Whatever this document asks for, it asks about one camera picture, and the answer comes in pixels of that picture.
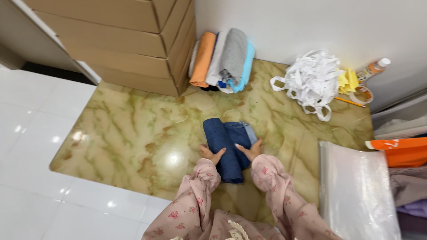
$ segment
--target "pink floral pajama sleeve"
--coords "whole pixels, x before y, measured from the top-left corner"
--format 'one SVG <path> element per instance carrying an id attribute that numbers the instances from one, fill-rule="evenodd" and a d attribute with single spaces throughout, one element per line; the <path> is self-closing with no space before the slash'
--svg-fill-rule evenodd
<path id="1" fill-rule="evenodd" d="M 201 158 L 191 175 L 182 179 L 175 200 L 153 221 L 142 240 L 169 240 L 182 237 L 195 240 L 210 232 L 211 192 L 221 177 L 211 160 Z"/>
<path id="2" fill-rule="evenodd" d="M 266 192 L 267 205 L 286 239 L 341 239 L 319 216 L 316 205 L 308 204 L 295 192 L 291 175 L 285 173 L 276 157 L 257 156 L 252 162 L 251 175 L 255 185 Z"/>

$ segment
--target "jeans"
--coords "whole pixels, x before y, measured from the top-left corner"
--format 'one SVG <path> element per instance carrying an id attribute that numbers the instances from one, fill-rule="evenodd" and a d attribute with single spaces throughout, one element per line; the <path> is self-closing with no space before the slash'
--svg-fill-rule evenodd
<path id="1" fill-rule="evenodd" d="M 216 165 L 223 181 L 233 184 L 242 183 L 242 170 L 249 167 L 251 162 L 234 144 L 250 149 L 257 141 L 252 127 L 243 121 L 222 123 L 219 118 L 211 118 L 203 122 L 203 129 L 212 153 L 216 154 L 222 148 L 227 148 Z"/>

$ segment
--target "pencil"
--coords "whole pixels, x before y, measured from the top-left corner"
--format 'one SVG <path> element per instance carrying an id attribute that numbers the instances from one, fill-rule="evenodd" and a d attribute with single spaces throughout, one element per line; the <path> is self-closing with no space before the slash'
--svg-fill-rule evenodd
<path id="1" fill-rule="evenodd" d="M 363 106 L 362 104 L 355 103 L 355 102 L 352 102 L 352 101 L 348 101 L 348 100 L 342 99 L 342 98 L 340 98 L 340 97 L 336 97 L 335 99 L 341 100 L 341 101 L 343 101 L 343 102 L 348 102 L 348 103 L 351 103 L 351 104 L 353 104 L 353 105 L 356 105 L 356 106 L 359 106 L 359 107 L 362 107 L 362 108 L 366 108 L 366 106 Z"/>

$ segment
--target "stacked cardboard boxes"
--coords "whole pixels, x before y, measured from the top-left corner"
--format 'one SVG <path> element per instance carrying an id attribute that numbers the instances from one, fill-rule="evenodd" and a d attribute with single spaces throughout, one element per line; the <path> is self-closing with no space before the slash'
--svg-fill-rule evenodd
<path id="1" fill-rule="evenodd" d="M 25 0 L 106 82 L 179 96 L 196 39 L 194 0 Z"/>

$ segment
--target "pink pajamas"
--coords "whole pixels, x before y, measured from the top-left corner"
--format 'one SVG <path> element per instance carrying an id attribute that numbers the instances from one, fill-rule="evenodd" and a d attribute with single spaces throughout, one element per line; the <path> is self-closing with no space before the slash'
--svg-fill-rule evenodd
<path id="1" fill-rule="evenodd" d="M 250 240 L 340 240 L 317 214 L 315 204 L 307 204 L 293 187 L 292 177 L 273 156 L 259 155 L 252 162 L 251 175 L 257 187 L 266 193 L 266 201 L 278 232 L 271 225 L 250 222 L 239 215 L 211 209 L 211 193 L 221 182 L 211 160 L 201 158 L 191 175 L 182 179 L 175 200 L 148 227 L 142 240 L 224 240 L 248 235 Z"/>

